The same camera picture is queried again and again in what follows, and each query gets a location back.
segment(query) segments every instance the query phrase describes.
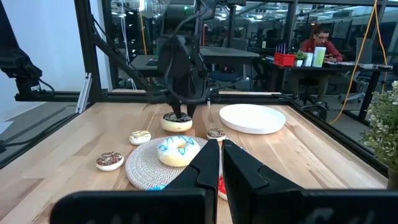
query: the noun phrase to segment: blue frosted donut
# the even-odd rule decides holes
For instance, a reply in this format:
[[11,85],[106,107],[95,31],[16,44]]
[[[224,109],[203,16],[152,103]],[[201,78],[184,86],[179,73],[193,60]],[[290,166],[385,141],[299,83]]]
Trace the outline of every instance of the blue frosted donut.
[[167,138],[157,148],[159,160],[172,167],[189,165],[199,153],[199,144],[188,136],[172,136]]

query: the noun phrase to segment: red shirt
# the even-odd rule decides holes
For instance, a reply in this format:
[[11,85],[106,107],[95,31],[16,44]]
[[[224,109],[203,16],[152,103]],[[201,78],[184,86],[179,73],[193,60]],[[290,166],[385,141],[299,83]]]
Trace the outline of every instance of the red shirt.
[[[332,55],[338,62],[343,61],[343,57],[341,56],[340,52],[335,48],[335,46],[329,40],[327,40],[325,44],[323,44],[323,47],[326,47],[326,54]],[[315,50],[315,41],[305,40],[301,45],[300,50],[302,52],[313,53],[313,51]]]

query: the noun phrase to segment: white plate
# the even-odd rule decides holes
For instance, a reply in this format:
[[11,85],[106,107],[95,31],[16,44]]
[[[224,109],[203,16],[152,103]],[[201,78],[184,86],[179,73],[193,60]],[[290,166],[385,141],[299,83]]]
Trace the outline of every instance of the white plate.
[[279,131],[286,117],[279,111],[259,105],[229,105],[220,110],[227,127],[249,134],[270,134]]

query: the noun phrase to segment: red object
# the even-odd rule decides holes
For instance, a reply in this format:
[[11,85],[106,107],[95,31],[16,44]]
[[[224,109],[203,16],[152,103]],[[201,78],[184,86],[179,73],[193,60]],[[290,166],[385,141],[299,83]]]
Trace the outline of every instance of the red object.
[[343,61],[343,57],[341,56],[340,52],[335,48],[335,46],[329,40],[327,40],[323,44],[323,46],[315,46],[314,40],[305,40],[303,42],[303,44],[301,45],[300,50],[302,52],[313,53],[315,50],[315,47],[326,47],[327,55],[332,55],[338,62]]
[[285,67],[292,67],[295,55],[275,53],[274,64]]
[[220,191],[223,194],[226,194],[223,177],[218,178],[218,191]]

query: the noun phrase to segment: white frosted donut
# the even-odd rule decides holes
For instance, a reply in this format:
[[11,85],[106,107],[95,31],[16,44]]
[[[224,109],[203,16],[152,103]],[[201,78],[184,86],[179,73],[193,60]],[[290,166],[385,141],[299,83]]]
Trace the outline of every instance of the white frosted donut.
[[210,128],[206,133],[206,137],[208,139],[216,139],[217,141],[222,141],[226,139],[226,133],[221,128]]
[[160,120],[162,128],[173,133],[184,132],[192,127],[192,119],[186,113],[181,113],[181,118],[177,119],[173,112],[163,115]]
[[172,167],[189,165],[199,153],[199,144],[188,136],[173,136],[167,138],[157,148],[159,160]]
[[149,131],[134,131],[130,134],[130,143],[133,145],[140,145],[150,140]]
[[124,161],[120,152],[105,152],[97,158],[96,166],[102,171],[112,171],[119,168]]

